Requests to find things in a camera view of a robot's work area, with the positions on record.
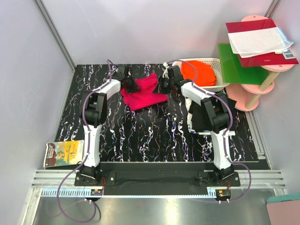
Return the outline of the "magenta t shirt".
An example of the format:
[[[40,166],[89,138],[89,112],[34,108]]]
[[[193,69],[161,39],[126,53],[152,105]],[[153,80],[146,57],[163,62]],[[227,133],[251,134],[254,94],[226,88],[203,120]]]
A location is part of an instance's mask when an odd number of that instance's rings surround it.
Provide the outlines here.
[[[123,96],[124,104],[128,105],[131,111],[136,111],[168,100],[166,94],[154,93],[158,84],[156,73],[152,73],[145,78],[136,79],[135,82],[140,89],[138,92],[130,94],[125,89],[120,91]]]

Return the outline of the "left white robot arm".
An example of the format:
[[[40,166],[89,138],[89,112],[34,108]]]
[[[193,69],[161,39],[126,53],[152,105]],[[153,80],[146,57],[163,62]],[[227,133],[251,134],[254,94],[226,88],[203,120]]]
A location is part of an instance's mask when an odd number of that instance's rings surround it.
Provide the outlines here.
[[[138,86],[131,76],[130,66],[119,66],[110,73],[107,81],[101,86],[87,91],[82,97],[81,119],[84,128],[84,158],[77,180],[95,186],[104,179],[100,171],[100,131],[108,115],[107,100],[121,90],[136,91]]]

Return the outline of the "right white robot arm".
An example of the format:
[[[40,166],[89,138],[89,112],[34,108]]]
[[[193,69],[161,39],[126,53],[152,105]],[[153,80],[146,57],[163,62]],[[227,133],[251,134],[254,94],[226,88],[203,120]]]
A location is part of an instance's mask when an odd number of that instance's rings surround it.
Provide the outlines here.
[[[205,130],[209,131],[213,144],[214,170],[203,181],[214,182],[219,186],[229,186],[234,175],[233,163],[230,159],[229,131],[233,124],[233,116],[227,97],[222,93],[214,93],[197,86],[190,79],[184,79],[179,66],[164,63],[163,75],[158,80],[161,93],[178,91],[200,107]]]

